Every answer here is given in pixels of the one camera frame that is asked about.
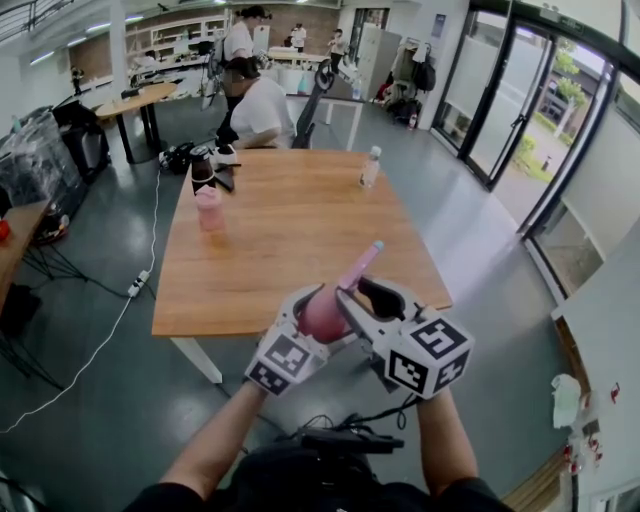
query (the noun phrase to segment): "black bag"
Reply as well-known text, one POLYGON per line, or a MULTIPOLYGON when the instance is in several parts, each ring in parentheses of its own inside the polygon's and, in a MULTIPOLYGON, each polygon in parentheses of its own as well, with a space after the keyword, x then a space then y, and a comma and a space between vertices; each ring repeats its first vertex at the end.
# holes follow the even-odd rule
POLYGON ((195 147, 193 142, 185 142, 165 153, 165 165, 173 174, 186 174, 191 164, 189 152, 195 147))
POLYGON ((416 88, 421 91, 433 91, 436 86, 436 70, 433 66, 425 61, 418 64, 416 74, 413 78, 416 88))

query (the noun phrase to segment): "person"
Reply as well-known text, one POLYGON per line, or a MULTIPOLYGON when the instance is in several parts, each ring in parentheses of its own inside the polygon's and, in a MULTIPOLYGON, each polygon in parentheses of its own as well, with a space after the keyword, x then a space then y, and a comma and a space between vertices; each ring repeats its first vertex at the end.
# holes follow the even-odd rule
MULTIPOLYGON (((237 57, 249 58, 253 56, 251 34, 267 18, 267 13, 261 5, 254 5, 236 12, 236 16, 240 17, 240 20, 231 27, 224 39, 223 53, 226 62, 237 57)), ((227 114, 217 131, 218 139, 222 144, 230 144, 235 138, 233 132, 230 131, 230 122, 233 110, 240 101, 242 101, 241 96, 227 96, 227 114)))
POLYGON ((333 31, 333 39, 329 41, 327 46, 331 47, 331 70, 334 73, 338 73, 338 64, 344 56, 344 51, 347 48, 347 43, 342 39, 342 29, 337 28, 333 31))
POLYGON ((84 71, 75 66, 71 67, 71 83, 73 84, 74 96, 80 96, 82 94, 82 90, 80 89, 80 80, 82 80, 83 77, 84 71))
POLYGON ((247 455, 230 486, 219 489, 266 397, 253 381, 245 382, 191 439, 160 483, 143 490, 125 512, 510 511, 478 478, 471 444, 448 389, 416 406, 429 495, 409 484, 377 482, 362 455, 332 452, 327 464, 314 450, 289 448, 286 441, 247 455), (323 471, 323 463, 331 470, 323 471))
POLYGON ((302 23, 296 23, 296 27, 291 31, 291 42, 294 48, 298 49, 298 53, 304 52, 304 41, 307 38, 307 31, 302 23))
POLYGON ((229 62, 223 87, 227 97, 241 98, 230 121, 238 137, 233 142, 236 149, 291 147, 295 127, 286 94, 276 82, 260 75, 255 57, 236 57, 229 62))

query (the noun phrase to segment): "white cabinet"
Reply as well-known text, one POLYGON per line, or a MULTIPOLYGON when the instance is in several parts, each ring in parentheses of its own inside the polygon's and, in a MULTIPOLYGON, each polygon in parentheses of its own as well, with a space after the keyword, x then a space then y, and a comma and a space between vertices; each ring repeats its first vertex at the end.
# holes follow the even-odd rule
POLYGON ((362 99, 375 98, 387 80, 398 53, 402 36, 365 23, 358 49, 358 73, 362 80, 362 99))

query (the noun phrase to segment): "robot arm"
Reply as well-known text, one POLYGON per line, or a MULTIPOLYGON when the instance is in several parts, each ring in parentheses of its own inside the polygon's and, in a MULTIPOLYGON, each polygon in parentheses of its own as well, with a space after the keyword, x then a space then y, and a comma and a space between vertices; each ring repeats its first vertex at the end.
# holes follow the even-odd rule
POLYGON ((379 363, 388 388, 401 386, 428 399, 463 375, 473 337, 424 306, 411 290, 384 279, 364 276, 358 283, 371 308, 352 291, 336 290, 338 307, 352 329, 343 338, 324 345, 303 335, 299 314, 322 286, 289 295, 258 346, 246 376, 269 393, 280 396, 304 382, 358 338, 371 343, 374 370, 379 363))
POLYGON ((385 379, 428 399, 462 377, 474 345, 469 333, 391 281, 362 277, 358 291, 373 311, 340 289, 338 307, 384 361, 385 379))
POLYGON ((323 368, 330 357, 357 337, 352 333, 330 345, 318 343, 298 328, 298 316, 324 285, 312 285, 289 295, 276 321, 260 341, 245 376, 275 396, 307 380, 323 368))

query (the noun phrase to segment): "paper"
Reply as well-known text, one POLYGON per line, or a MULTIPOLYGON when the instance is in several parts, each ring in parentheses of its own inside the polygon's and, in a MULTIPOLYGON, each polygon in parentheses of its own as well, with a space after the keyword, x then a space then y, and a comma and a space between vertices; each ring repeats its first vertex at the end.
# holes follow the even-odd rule
POLYGON ((575 421, 580 410, 580 383, 571 375, 558 375, 551 385, 555 389, 553 397, 553 428, 569 427, 575 421))

